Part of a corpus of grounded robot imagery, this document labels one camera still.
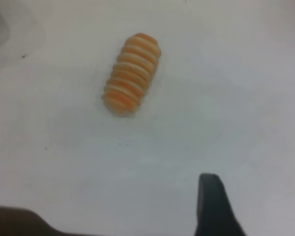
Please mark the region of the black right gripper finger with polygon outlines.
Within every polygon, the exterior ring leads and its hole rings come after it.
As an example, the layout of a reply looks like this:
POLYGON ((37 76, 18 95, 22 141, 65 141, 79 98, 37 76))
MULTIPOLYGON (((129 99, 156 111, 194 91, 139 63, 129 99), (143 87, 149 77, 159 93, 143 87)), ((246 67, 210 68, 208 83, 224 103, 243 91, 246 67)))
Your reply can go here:
POLYGON ((224 184, 216 174, 199 177, 196 236, 244 236, 224 184))

